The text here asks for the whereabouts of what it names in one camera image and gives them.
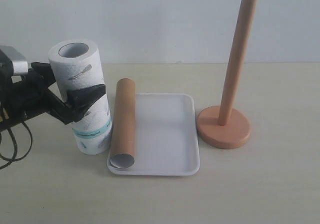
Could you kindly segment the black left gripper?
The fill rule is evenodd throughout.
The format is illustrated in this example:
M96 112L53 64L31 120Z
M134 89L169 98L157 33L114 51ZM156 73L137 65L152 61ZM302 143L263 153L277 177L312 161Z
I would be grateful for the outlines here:
M56 82L49 63L32 62L28 73L13 82L12 77L0 73L0 122L20 124L48 113L64 124L79 122L87 110L106 94L105 84L67 91L67 101L62 102L49 86Z

